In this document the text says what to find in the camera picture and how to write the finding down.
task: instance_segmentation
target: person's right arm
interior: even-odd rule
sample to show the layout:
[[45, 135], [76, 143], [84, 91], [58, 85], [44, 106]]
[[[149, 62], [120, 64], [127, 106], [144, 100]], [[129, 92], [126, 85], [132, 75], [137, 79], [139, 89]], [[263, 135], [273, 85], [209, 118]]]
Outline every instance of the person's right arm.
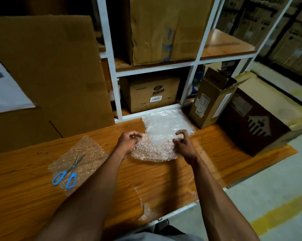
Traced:
[[179, 130], [184, 138], [173, 139], [177, 151], [193, 169], [202, 218], [210, 241], [259, 241], [250, 223], [237, 209], [207, 165], [193, 147], [186, 130]]

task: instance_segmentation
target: floor marking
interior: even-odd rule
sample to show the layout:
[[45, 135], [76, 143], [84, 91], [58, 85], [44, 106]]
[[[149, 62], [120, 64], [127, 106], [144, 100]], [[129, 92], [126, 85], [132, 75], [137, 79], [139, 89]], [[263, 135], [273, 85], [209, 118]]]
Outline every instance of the floor marking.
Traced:
[[280, 207], [267, 212], [262, 217], [251, 222], [251, 226], [258, 236], [264, 235], [271, 230], [302, 212], [302, 195], [282, 204]]

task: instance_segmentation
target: barcode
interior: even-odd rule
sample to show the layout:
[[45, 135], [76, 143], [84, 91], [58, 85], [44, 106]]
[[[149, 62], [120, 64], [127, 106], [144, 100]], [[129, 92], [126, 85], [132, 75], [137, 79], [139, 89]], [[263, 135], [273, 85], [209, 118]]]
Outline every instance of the barcode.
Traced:
[[162, 100], [162, 96], [154, 96], [150, 98], [150, 102], [155, 102], [155, 101], [161, 101]]

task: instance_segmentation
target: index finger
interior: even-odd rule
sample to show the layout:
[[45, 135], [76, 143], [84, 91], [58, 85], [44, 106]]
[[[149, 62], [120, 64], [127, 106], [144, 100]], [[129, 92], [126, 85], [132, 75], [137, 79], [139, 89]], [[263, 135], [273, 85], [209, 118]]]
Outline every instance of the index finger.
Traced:
[[178, 134], [183, 134], [183, 138], [184, 138], [184, 139], [188, 139], [188, 138], [189, 138], [188, 131], [185, 130], [185, 129], [181, 129], [181, 130], [179, 130], [178, 132], [176, 132], [175, 134], [176, 134], [176, 135], [178, 135]]
[[141, 133], [139, 133], [139, 132], [137, 132], [137, 131], [129, 131], [129, 132], [126, 132], [126, 134], [127, 134], [129, 137], [131, 137], [131, 136], [137, 136], [137, 137], [142, 138], [142, 136], [143, 136]]

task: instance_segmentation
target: person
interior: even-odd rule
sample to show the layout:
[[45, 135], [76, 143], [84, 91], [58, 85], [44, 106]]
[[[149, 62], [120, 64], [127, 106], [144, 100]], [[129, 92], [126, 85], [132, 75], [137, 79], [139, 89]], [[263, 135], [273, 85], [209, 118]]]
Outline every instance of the person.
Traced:
[[[177, 152], [193, 169], [209, 241], [259, 240], [249, 222], [229, 199], [193, 147], [187, 131], [179, 130], [176, 132], [176, 135], [178, 134], [183, 134], [184, 138], [175, 138], [173, 143]], [[124, 157], [133, 150], [141, 137], [142, 135], [136, 131], [123, 133], [107, 160], [61, 204], [51, 223], [41, 231], [36, 241], [100, 240], [104, 218], [116, 191], [117, 171]], [[133, 240], [201, 239], [182, 232], [179, 235], [168, 236], [141, 232], [118, 239], [118, 241]]]

